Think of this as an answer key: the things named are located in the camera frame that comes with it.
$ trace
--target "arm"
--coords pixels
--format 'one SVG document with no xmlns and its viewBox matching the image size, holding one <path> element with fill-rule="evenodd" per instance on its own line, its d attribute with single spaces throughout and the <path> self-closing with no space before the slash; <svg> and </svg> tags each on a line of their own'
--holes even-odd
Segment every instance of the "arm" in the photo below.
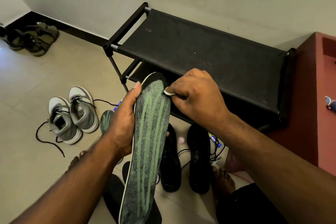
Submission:
<svg viewBox="0 0 336 224">
<path fill-rule="evenodd" d="M 229 146 L 289 222 L 335 222 L 336 178 L 229 112 L 207 72 L 193 69 L 166 90 L 177 94 L 172 100 L 181 112 Z"/>
<path fill-rule="evenodd" d="M 116 163 L 132 152 L 133 106 L 141 84 L 123 99 L 106 134 L 39 200 L 12 223 L 87 223 Z"/>
</svg>

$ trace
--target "gray sneaker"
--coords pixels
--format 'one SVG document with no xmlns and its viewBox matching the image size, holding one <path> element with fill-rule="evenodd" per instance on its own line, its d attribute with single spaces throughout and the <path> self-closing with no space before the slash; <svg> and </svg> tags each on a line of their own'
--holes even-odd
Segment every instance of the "gray sneaker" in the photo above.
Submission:
<svg viewBox="0 0 336 224">
<path fill-rule="evenodd" d="M 62 97 L 53 97 L 49 101 L 49 126 L 58 138 L 67 144 L 81 140 L 83 132 L 75 126 L 69 113 L 70 103 Z"/>
<path fill-rule="evenodd" d="M 84 133 L 92 133 L 99 127 L 99 120 L 93 105 L 91 94 L 80 86 L 74 86 L 69 92 L 70 116 L 73 123 Z"/>
</svg>

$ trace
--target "black pants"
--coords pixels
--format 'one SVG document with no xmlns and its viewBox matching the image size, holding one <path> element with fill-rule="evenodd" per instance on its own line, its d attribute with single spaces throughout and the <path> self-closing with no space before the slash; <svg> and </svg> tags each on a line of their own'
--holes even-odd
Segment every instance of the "black pants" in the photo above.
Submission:
<svg viewBox="0 0 336 224">
<path fill-rule="evenodd" d="M 255 183 L 222 197 L 216 216 L 219 224 L 288 223 Z"/>
</svg>

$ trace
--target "black baseboard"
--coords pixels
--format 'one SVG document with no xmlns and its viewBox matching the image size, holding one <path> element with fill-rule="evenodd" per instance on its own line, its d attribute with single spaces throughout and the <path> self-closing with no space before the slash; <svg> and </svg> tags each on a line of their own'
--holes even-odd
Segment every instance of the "black baseboard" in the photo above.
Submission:
<svg viewBox="0 0 336 224">
<path fill-rule="evenodd" d="M 6 29 L 7 30 L 11 30 L 11 29 L 23 30 L 24 26 L 36 25 L 36 22 L 44 22 L 47 25 L 56 26 L 61 31 L 64 31 L 70 35 L 76 36 L 78 38 L 81 38 L 85 41 L 91 42 L 99 46 L 103 46 L 107 42 L 107 39 L 105 38 L 90 34 L 88 32 L 82 31 L 78 28 L 74 28 L 63 22 L 59 22 L 57 20 L 51 19 L 49 17 L 46 17 L 42 14 L 38 14 L 33 11 L 23 15 L 21 18 L 12 22 L 6 27 Z"/>
</svg>

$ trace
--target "hand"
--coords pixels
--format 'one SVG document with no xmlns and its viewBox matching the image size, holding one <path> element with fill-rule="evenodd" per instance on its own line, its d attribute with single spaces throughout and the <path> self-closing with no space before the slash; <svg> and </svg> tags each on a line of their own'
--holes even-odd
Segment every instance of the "hand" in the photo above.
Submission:
<svg viewBox="0 0 336 224">
<path fill-rule="evenodd" d="M 141 83 L 137 82 L 115 111 L 106 135 L 120 152 L 120 158 L 131 154 L 134 134 L 134 105 L 141 92 Z"/>
<path fill-rule="evenodd" d="M 217 84 L 206 71 L 191 69 L 166 91 L 176 94 L 171 99 L 182 113 L 212 133 L 232 115 Z"/>
</svg>

